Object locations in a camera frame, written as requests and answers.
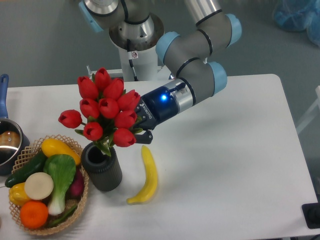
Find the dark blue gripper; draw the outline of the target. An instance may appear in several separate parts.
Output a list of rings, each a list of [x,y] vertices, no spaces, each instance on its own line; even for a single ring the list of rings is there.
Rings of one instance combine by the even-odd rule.
[[[140,98],[135,112],[141,120],[134,126],[145,132],[134,135],[137,144],[149,145],[153,141],[151,130],[178,114],[179,104],[173,96],[175,91],[176,88],[161,86]]]

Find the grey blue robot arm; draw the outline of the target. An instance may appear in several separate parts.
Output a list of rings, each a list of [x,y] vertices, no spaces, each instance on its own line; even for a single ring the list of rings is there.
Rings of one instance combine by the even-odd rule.
[[[157,78],[158,62],[173,80],[146,93],[136,107],[143,134],[137,143],[149,144],[159,124],[214,96],[227,85],[227,74],[217,62],[205,62],[214,52],[230,47],[242,35],[240,21],[224,14],[215,0],[187,0],[196,31],[182,37],[165,32],[160,18],[150,12],[147,0],[82,0],[79,8],[95,32],[109,31],[118,48],[126,82]]]

